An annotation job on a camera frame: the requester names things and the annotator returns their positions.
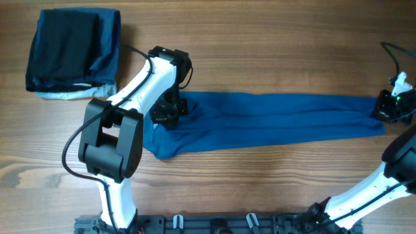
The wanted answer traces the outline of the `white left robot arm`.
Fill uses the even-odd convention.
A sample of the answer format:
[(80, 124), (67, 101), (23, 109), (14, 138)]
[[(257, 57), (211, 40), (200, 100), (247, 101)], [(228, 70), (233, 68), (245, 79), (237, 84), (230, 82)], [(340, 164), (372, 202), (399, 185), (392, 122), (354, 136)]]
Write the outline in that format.
[(193, 72), (189, 54), (156, 46), (145, 56), (137, 76), (117, 94), (92, 99), (85, 110), (78, 158), (100, 189), (103, 211), (75, 233), (139, 233), (131, 176), (142, 156), (144, 117), (168, 129), (188, 115), (181, 83)]

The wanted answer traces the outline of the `blue polo shirt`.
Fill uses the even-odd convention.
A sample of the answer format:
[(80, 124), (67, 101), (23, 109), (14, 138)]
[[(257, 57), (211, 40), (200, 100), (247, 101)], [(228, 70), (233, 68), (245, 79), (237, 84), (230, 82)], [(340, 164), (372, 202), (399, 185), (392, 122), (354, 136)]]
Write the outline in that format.
[(183, 92), (189, 114), (174, 129), (144, 118), (146, 150), (181, 153), (382, 135), (374, 97), (322, 94)]

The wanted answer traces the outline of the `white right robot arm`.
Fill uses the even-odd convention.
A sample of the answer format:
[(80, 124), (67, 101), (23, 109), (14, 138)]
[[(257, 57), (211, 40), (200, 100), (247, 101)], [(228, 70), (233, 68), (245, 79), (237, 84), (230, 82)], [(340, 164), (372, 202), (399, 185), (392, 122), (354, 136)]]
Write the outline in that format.
[[(382, 90), (375, 117), (393, 124), (410, 124), (415, 114), (415, 86), (400, 72), (393, 90)], [(382, 163), (367, 178), (343, 194), (312, 205), (304, 216), (304, 233), (348, 233), (365, 215), (415, 194), (415, 126), (398, 136), (382, 154)]]

